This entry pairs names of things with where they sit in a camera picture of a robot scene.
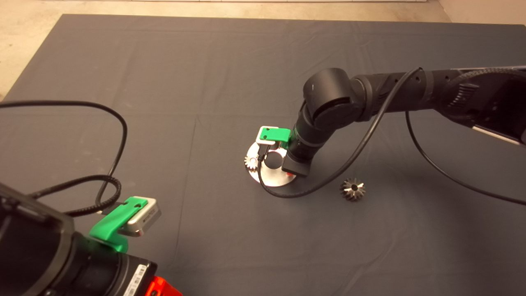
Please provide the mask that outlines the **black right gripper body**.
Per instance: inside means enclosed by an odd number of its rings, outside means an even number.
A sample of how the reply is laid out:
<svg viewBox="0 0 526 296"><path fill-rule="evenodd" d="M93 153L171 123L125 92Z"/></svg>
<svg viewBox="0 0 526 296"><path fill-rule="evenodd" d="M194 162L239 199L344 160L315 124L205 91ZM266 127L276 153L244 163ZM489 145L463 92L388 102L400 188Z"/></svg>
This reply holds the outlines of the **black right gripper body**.
<svg viewBox="0 0 526 296"><path fill-rule="evenodd" d="M307 177L315 155L316 147L309 146L301 140L289 140L281 168L284 172L295 176Z"/></svg>

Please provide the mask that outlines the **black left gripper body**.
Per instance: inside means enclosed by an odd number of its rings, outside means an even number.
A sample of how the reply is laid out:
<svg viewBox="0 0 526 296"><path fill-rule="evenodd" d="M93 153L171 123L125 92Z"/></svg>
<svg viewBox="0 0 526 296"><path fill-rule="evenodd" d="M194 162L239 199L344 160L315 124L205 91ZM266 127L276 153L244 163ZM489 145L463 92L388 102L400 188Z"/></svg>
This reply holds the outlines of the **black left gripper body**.
<svg viewBox="0 0 526 296"><path fill-rule="evenodd" d="M120 255L120 265L114 281L115 296L145 296L158 265L129 254Z"/></svg>

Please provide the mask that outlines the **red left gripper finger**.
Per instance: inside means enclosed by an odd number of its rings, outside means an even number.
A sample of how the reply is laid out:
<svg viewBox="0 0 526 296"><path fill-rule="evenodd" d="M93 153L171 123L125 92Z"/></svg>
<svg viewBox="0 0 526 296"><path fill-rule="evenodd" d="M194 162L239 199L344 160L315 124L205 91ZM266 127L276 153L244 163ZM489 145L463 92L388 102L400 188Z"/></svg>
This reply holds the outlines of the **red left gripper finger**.
<svg viewBox="0 0 526 296"><path fill-rule="evenodd" d="M153 277L145 296L182 296L182 293L162 277Z"/></svg>

